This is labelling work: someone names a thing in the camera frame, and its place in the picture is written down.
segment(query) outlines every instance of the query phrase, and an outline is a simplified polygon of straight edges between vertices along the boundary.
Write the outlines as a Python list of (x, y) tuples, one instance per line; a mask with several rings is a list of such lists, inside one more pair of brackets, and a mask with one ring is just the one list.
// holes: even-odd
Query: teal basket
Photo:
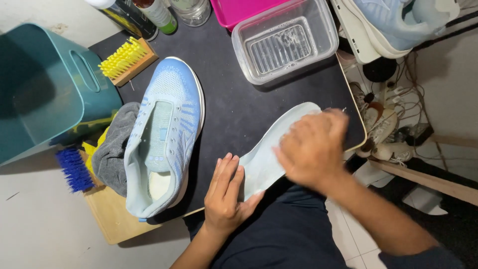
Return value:
[(32, 23), (0, 47), (0, 165), (96, 132), (122, 105), (87, 48)]

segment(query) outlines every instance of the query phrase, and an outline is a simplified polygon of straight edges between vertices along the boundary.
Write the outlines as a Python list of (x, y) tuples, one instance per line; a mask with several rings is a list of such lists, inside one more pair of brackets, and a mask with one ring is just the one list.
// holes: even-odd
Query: blue bristles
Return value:
[(85, 191), (94, 187), (90, 173), (76, 148), (65, 148), (56, 153), (56, 159), (63, 168), (71, 192)]

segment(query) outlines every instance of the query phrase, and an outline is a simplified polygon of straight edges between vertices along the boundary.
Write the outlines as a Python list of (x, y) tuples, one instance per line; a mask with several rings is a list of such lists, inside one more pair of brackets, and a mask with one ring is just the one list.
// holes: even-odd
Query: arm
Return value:
[(238, 164), (239, 157), (233, 157), (231, 153), (217, 160), (204, 198), (206, 219), (193, 241), (171, 266), (172, 269), (208, 268), (229, 235), (252, 215), (263, 198), (262, 191), (245, 202), (237, 202), (244, 178), (244, 167)]
[(335, 200), (390, 255), (420, 253), (438, 246), (433, 237), (390, 202), (369, 191), (342, 164), (348, 117), (333, 109), (304, 116), (274, 151), (287, 177)]

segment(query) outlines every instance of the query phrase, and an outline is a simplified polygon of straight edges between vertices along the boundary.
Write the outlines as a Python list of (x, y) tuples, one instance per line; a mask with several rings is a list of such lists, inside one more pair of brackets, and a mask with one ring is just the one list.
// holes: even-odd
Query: person's left hand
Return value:
[(226, 239), (249, 218), (264, 197), (264, 191), (261, 191), (245, 202), (238, 202), (239, 187), (244, 178), (244, 167), (238, 164), (239, 157), (233, 157), (231, 153), (224, 159), (218, 159), (204, 198), (206, 219), (202, 228), (221, 239)]

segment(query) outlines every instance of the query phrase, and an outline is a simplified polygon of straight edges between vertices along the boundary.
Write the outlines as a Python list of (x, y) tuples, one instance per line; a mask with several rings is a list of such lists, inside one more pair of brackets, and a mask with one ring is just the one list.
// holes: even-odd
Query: pink plastic container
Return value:
[(217, 21), (232, 32), (236, 24), (288, 0), (211, 0)]

